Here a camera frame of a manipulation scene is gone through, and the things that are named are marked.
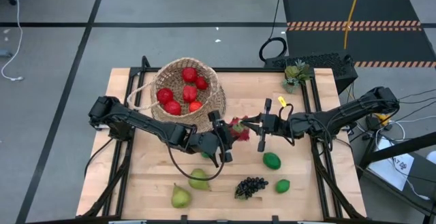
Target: wooden table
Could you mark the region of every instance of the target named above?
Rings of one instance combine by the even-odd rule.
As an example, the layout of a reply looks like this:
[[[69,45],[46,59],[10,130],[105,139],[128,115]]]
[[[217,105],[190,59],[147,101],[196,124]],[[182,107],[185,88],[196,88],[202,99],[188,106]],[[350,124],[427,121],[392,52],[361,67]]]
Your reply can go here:
[[[113,69],[106,95],[123,101],[128,73],[129,69]],[[146,73],[145,82],[152,80],[154,75],[155,73]],[[315,75],[322,110],[339,106],[331,69],[316,69]],[[278,113],[281,107],[277,100],[279,96],[294,105],[294,112],[305,111],[300,89],[291,95],[281,88],[283,73],[219,72],[218,76],[227,99],[225,121],[230,121],[234,116],[258,114],[263,110],[267,97],[272,99],[271,113]],[[310,85],[307,88],[314,111]],[[149,92],[149,89],[144,90],[141,105],[150,103]],[[143,113],[151,115],[149,110]],[[278,154],[282,161],[282,166],[277,171],[263,165],[262,153],[257,151],[259,138],[253,132],[250,137],[248,142],[234,143],[233,162],[225,165],[219,177],[210,182],[212,191],[205,192],[190,188],[187,179],[173,166],[164,143],[154,135],[137,129],[122,218],[179,220],[182,214],[187,214],[189,220],[267,221],[271,220],[272,215],[278,215],[281,221],[321,221],[323,218],[309,136],[296,140],[295,146],[290,146],[283,138],[267,136],[265,151]],[[348,141],[343,132],[338,138]],[[92,153],[107,140],[108,130],[98,131]],[[108,184],[114,145],[115,143],[109,145],[89,166],[77,214],[86,212]],[[332,161],[337,185],[356,210],[366,215],[352,152],[348,146],[336,140],[333,148]],[[188,155],[173,151],[178,164],[188,173],[198,167],[208,174],[214,174],[217,170],[200,154]],[[263,176],[271,184],[248,201],[234,199],[235,186],[247,176]],[[282,178],[290,180],[291,189],[279,195],[275,193],[274,182]],[[174,183],[191,192],[193,201],[189,208],[171,207]],[[331,192],[327,185],[326,192],[330,215],[334,216]],[[117,196],[118,189],[115,189],[112,203],[115,203]],[[115,204],[111,205],[110,213],[114,213],[114,206]]]

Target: bunch of grapes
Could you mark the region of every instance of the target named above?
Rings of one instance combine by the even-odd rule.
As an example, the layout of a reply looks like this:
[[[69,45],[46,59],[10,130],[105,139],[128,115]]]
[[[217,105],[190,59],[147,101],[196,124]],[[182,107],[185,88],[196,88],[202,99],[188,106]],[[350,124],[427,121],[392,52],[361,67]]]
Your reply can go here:
[[[248,199],[252,197],[254,193],[258,192],[260,189],[265,189],[268,181],[263,178],[251,178],[241,181],[236,187],[236,192],[234,193],[234,198],[236,199]]]

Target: pear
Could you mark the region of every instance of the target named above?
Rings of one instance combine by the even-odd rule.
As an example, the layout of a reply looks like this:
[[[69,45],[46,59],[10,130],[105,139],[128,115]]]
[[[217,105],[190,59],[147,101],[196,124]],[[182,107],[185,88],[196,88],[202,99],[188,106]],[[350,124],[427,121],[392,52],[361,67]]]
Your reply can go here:
[[[202,169],[194,169],[191,173],[191,176],[195,178],[207,178],[206,172]],[[189,179],[188,181],[189,186],[191,186],[193,189],[198,190],[210,190],[209,183],[205,180],[193,180]]]
[[[171,204],[174,208],[186,208],[191,203],[191,194],[174,183]]]

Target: white paper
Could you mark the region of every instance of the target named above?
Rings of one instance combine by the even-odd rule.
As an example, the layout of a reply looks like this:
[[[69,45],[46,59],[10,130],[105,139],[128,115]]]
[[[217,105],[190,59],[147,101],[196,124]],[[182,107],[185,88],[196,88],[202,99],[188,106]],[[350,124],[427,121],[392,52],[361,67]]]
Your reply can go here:
[[[390,146],[390,142],[386,138],[382,138],[379,141],[378,150],[385,149]],[[386,182],[390,183],[392,186],[396,187],[398,190],[402,191],[413,162],[414,158],[409,154],[403,154],[394,157],[395,167],[404,174],[401,174],[395,170],[392,159],[384,159],[371,163],[368,166],[368,169]]]

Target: red tomato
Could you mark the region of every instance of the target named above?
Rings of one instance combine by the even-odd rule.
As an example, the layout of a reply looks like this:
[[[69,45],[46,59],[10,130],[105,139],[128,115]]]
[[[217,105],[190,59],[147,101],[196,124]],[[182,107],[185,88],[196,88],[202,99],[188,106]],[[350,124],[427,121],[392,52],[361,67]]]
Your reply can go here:
[[[183,87],[183,101],[191,103],[197,99],[197,88],[192,86]]]
[[[156,94],[157,96],[157,100],[160,104],[167,104],[169,101],[172,101],[173,98],[173,93],[169,88],[162,88],[159,89],[159,91]]]
[[[191,104],[189,104],[189,112],[195,112],[196,110],[199,110],[203,104],[200,101],[193,101]]]
[[[167,113],[172,114],[172,115],[180,116],[182,114],[182,107],[175,100],[167,102],[165,104],[164,109]]]
[[[197,69],[193,67],[183,68],[182,78],[185,82],[195,82],[197,80]]]
[[[208,85],[207,85],[206,80],[203,77],[198,77],[196,80],[196,86],[197,86],[197,88],[204,90],[204,89],[207,89]]]

